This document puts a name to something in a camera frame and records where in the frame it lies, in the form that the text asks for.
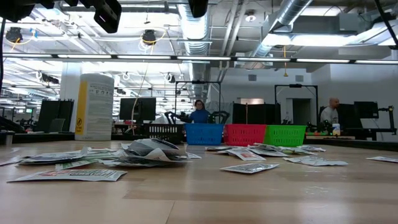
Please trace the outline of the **white printed sachet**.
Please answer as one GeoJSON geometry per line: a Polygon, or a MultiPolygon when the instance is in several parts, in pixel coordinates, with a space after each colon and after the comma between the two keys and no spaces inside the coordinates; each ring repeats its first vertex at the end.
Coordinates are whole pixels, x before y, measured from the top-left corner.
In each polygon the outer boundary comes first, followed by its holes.
{"type": "Polygon", "coordinates": [[[27,159],[23,159],[19,162],[22,165],[32,164],[54,164],[59,162],[70,162],[81,159],[88,155],[88,148],[84,147],[80,151],[73,152],[53,152],[43,153],[27,159]]]}
{"type": "Polygon", "coordinates": [[[308,166],[347,166],[348,163],[344,161],[328,161],[321,157],[316,156],[303,156],[303,157],[284,157],[283,160],[293,162],[296,164],[304,164],[308,166]]]}
{"type": "Polygon", "coordinates": [[[242,174],[254,174],[265,170],[271,170],[278,167],[279,164],[243,164],[237,166],[222,167],[221,170],[228,172],[237,172],[242,174]]]}
{"type": "Polygon", "coordinates": [[[288,157],[288,155],[279,151],[268,151],[265,149],[249,149],[249,151],[260,155],[260,156],[271,156],[271,157],[288,157]]]}

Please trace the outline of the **black ceiling pendant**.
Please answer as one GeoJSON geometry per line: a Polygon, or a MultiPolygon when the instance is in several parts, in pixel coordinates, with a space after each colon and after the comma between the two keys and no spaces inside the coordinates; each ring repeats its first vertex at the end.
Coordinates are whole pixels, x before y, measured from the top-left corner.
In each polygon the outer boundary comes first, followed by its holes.
{"type": "Polygon", "coordinates": [[[154,45],[156,43],[155,30],[146,29],[142,35],[142,42],[145,45],[154,45]]]}
{"type": "Polygon", "coordinates": [[[19,43],[23,40],[20,27],[10,27],[6,32],[6,39],[13,43],[19,43]]]}

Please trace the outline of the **black partition panel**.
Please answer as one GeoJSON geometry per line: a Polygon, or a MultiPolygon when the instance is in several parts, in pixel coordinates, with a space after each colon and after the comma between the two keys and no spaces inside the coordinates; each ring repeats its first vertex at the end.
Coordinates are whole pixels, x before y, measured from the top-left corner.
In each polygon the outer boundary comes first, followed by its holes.
{"type": "Polygon", "coordinates": [[[69,132],[73,100],[42,100],[36,131],[69,132]]]}
{"type": "Polygon", "coordinates": [[[233,104],[233,124],[280,124],[280,104],[233,104]]]}

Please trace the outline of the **black plastic basket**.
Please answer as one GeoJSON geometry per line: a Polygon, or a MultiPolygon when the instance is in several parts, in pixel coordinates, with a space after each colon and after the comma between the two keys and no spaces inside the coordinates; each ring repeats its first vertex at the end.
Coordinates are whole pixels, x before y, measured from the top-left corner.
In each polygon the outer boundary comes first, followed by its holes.
{"type": "Polygon", "coordinates": [[[157,138],[173,144],[183,141],[182,124],[145,124],[144,132],[148,138],[157,138]]]}

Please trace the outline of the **white wipes canister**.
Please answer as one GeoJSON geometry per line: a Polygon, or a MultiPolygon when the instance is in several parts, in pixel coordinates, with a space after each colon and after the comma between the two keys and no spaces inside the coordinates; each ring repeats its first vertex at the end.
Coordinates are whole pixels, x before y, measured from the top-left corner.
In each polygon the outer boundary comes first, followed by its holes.
{"type": "Polygon", "coordinates": [[[75,140],[111,140],[113,98],[114,78],[99,73],[86,73],[80,76],[75,140]]]}

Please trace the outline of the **crumpled white sachet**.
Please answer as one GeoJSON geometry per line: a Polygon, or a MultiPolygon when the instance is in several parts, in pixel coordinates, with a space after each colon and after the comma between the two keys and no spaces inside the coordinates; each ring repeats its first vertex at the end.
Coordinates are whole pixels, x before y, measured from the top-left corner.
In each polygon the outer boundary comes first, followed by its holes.
{"type": "Polygon", "coordinates": [[[189,160],[184,150],[171,142],[156,138],[138,139],[128,146],[122,145],[122,149],[125,156],[152,161],[187,162],[189,160]]]}

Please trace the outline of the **blue plastic basket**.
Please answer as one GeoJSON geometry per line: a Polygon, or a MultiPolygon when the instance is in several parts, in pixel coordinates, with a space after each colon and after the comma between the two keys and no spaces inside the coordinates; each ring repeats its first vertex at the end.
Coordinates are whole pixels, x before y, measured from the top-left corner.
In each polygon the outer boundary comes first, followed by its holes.
{"type": "Polygon", "coordinates": [[[187,144],[218,146],[223,137],[223,124],[185,123],[187,144]]]}

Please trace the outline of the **green-striped bandage wrapper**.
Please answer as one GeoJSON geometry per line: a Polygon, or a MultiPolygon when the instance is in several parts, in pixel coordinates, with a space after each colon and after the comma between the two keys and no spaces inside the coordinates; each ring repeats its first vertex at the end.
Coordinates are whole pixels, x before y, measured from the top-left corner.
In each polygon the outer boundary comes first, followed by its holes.
{"type": "Polygon", "coordinates": [[[56,170],[64,170],[64,169],[72,169],[75,167],[80,167],[80,166],[85,166],[88,164],[93,164],[97,162],[97,159],[90,159],[90,160],[82,160],[82,161],[72,161],[72,162],[66,162],[66,163],[61,163],[61,164],[56,164],[55,169],[56,170]]]}

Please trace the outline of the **red plastic basket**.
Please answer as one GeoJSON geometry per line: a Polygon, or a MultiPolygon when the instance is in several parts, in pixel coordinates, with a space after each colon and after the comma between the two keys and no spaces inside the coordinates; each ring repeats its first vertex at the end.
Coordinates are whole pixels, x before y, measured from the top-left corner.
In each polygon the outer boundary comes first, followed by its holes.
{"type": "Polygon", "coordinates": [[[262,143],[266,127],[266,124],[226,124],[223,131],[224,143],[244,147],[262,143]]]}

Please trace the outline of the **person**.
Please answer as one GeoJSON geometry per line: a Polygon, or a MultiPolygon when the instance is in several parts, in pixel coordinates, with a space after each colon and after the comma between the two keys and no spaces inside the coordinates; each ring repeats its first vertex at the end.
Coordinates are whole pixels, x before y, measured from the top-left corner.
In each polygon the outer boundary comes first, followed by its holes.
{"type": "Polygon", "coordinates": [[[337,108],[340,105],[340,101],[338,98],[330,98],[329,104],[326,108],[323,109],[320,115],[320,121],[328,121],[330,124],[337,124],[338,121],[338,111],[337,108]]]}
{"type": "Polygon", "coordinates": [[[194,103],[195,111],[192,112],[189,118],[194,123],[207,123],[210,113],[205,109],[205,104],[202,100],[196,100],[194,103]]]}

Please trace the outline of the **ceiling light strip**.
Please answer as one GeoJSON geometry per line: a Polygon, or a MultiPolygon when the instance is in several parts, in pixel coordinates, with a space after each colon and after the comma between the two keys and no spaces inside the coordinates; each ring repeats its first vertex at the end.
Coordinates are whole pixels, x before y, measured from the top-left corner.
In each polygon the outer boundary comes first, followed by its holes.
{"type": "Polygon", "coordinates": [[[76,60],[93,62],[276,62],[276,63],[331,63],[356,65],[398,65],[398,60],[358,60],[358,59],[324,59],[324,58],[284,58],[284,57],[215,57],[215,56],[181,56],[181,55],[96,55],[96,54],[20,54],[5,53],[6,58],[21,58],[31,60],[76,60]]]}

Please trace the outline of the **silver ceiling duct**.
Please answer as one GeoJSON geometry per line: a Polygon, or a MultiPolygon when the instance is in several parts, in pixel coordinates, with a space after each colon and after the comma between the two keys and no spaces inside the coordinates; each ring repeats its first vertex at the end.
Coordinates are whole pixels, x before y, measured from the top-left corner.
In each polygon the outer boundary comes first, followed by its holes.
{"type": "MultiPolygon", "coordinates": [[[[208,10],[202,17],[194,18],[192,16],[188,2],[177,6],[180,14],[180,27],[183,38],[186,56],[209,56],[210,53],[210,31],[208,10]]],[[[188,71],[191,81],[210,80],[210,63],[190,62],[188,71]]]]}
{"type": "Polygon", "coordinates": [[[283,0],[278,11],[266,16],[261,27],[262,40],[252,51],[252,57],[265,57],[278,45],[274,31],[291,33],[294,22],[313,0],[283,0]]]}

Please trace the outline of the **green plastic basket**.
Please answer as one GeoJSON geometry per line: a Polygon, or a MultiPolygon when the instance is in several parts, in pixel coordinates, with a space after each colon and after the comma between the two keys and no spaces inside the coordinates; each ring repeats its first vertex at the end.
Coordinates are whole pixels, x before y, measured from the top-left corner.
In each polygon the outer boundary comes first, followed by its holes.
{"type": "Polygon", "coordinates": [[[267,125],[263,143],[273,146],[301,146],[306,128],[296,125],[267,125]]]}

